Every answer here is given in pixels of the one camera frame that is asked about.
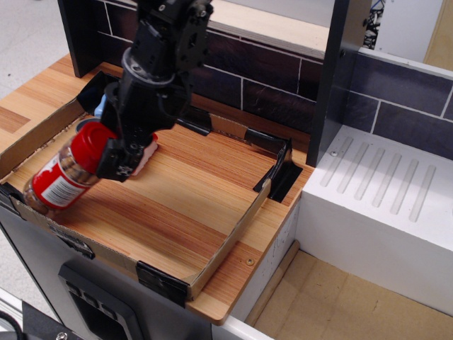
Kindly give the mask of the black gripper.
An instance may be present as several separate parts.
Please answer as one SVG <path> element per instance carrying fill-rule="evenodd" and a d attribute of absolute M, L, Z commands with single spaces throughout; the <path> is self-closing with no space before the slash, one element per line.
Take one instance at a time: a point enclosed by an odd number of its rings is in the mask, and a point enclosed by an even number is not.
<path fill-rule="evenodd" d="M 162 75 L 127 49 L 119 81 L 105 88 L 107 97 L 101 123 L 117 137 L 109 138 L 96 169 L 100 179 L 124 182 L 138 167 L 151 136 L 171 129 L 188 108 L 193 80 L 190 72 L 160 68 Z"/>

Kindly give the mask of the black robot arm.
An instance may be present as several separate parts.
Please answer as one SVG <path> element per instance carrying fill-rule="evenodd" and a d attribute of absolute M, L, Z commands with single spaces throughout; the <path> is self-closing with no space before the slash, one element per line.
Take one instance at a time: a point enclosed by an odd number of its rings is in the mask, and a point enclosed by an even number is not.
<path fill-rule="evenodd" d="M 207 55 L 210 1 L 138 1 L 138 28 L 122 56 L 122 76 L 105 88 L 101 123 L 116 137 L 104 147 L 98 178 L 126 181 L 152 135 L 171 129 L 187 111 L 192 70 Z"/>

